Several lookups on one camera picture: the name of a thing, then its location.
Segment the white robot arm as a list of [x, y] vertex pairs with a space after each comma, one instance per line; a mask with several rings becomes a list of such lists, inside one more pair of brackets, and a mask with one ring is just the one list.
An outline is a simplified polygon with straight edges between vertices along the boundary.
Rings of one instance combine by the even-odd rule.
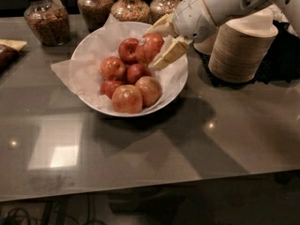
[[203, 42], [225, 22], [272, 4], [282, 11], [296, 35], [300, 36], [300, 0], [182, 0], [173, 14], [163, 16], [148, 29], [167, 39], [150, 67], [164, 69], [182, 57], [190, 43]]

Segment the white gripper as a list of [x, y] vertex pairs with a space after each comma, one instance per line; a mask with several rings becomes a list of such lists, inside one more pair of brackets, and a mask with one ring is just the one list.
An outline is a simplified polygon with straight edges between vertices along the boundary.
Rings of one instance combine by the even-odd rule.
[[[174, 31], [181, 37], [173, 37]], [[182, 0], [173, 14], [165, 14], [146, 31], [147, 34], [157, 33], [166, 37], [152, 61], [152, 68], [166, 68], [187, 53], [191, 39], [200, 43], [216, 31], [217, 27], [203, 0]]]

